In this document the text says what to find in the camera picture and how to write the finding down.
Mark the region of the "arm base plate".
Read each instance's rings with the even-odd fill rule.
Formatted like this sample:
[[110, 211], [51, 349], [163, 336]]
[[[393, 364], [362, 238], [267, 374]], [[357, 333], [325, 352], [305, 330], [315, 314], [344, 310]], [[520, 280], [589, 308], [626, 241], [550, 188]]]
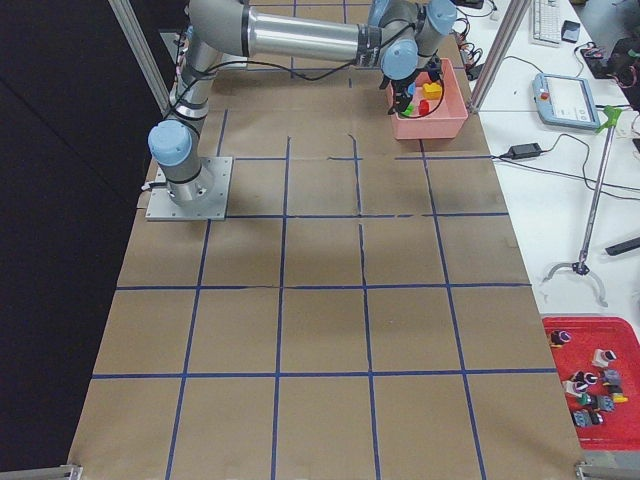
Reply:
[[146, 208], [149, 221], [223, 221], [226, 218], [233, 158], [200, 157], [199, 176], [186, 184], [166, 180], [157, 169]]

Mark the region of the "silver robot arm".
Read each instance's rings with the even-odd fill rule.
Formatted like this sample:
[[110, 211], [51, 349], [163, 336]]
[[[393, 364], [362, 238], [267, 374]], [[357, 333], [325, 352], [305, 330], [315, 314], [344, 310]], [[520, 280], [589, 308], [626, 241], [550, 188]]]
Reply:
[[163, 121], [148, 135], [152, 157], [165, 177], [169, 204], [194, 209], [225, 197], [228, 182], [198, 154], [218, 71], [256, 54], [332, 61], [339, 68], [378, 67], [393, 92], [390, 113], [404, 115], [409, 86], [438, 69], [437, 51], [457, 18], [450, 1], [375, 1], [366, 23], [346, 24], [271, 15], [246, 1], [192, 1], [192, 33]]

